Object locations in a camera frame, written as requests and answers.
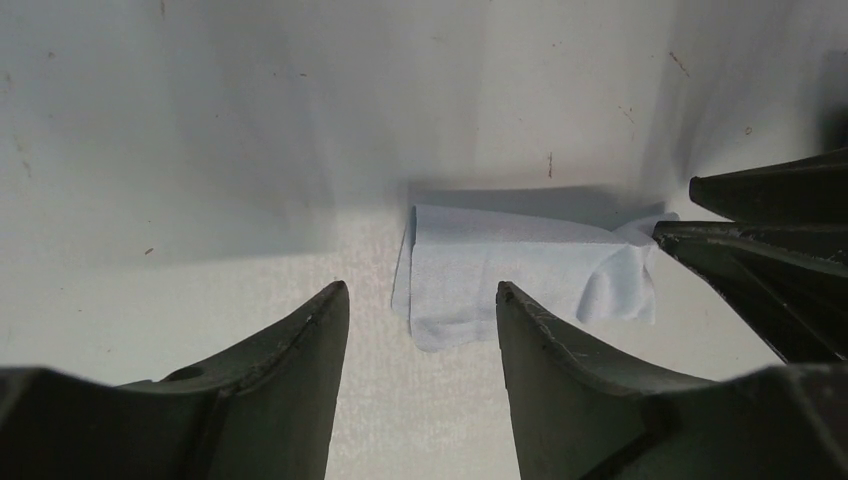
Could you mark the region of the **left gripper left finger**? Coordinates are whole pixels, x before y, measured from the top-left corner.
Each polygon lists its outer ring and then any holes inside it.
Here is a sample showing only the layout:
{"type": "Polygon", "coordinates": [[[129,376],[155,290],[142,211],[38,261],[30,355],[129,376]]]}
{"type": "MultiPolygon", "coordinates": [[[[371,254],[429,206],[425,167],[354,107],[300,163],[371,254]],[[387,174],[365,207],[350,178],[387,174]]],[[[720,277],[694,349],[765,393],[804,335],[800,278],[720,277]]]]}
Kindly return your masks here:
{"type": "Polygon", "coordinates": [[[321,479],[349,331],[335,281],[285,318],[159,381],[1,372],[5,479],[321,479]]]}

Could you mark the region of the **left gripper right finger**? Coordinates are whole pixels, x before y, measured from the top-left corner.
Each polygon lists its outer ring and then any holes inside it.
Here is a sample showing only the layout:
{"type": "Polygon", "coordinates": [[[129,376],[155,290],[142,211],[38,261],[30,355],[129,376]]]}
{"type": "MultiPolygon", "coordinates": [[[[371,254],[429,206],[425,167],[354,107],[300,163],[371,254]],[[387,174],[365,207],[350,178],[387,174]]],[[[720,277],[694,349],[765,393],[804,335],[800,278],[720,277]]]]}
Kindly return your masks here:
{"type": "Polygon", "coordinates": [[[675,372],[498,286],[498,340],[524,479],[843,479],[847,367],[675,372]]]}

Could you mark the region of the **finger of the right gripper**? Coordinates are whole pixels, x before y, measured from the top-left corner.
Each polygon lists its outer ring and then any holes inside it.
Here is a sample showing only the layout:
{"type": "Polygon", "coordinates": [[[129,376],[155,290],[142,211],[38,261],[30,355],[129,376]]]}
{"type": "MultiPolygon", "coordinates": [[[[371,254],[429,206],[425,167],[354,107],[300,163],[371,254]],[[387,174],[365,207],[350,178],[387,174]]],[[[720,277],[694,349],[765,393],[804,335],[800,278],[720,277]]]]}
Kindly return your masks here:
{"type": "Polygon", "coordinates": [[[736,222],[845,224],[847,150],[792,162],[694,177],[689,197],[736,222]]]}
{"type": "Polygon", "coordinates": [[[653,238],[783,362],[846,360],[846,226],[661,221],[653,238]]]}

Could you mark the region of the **light blue cleaning cloth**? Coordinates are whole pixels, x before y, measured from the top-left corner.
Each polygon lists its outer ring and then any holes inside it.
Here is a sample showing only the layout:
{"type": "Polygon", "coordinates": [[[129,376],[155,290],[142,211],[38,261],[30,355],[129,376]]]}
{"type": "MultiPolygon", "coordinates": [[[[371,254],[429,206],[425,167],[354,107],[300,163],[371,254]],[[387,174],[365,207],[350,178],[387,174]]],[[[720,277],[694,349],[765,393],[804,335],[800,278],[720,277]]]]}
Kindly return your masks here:
{"type": "Polygon", "coordinates": [[[415,346],[438,352],[497,336],[496,292],[512,282],[570,322],[655,318],[652,234],[675,213],[613,230],[565,220],[418,204],[410,211],[391,308],[415,346]]]}

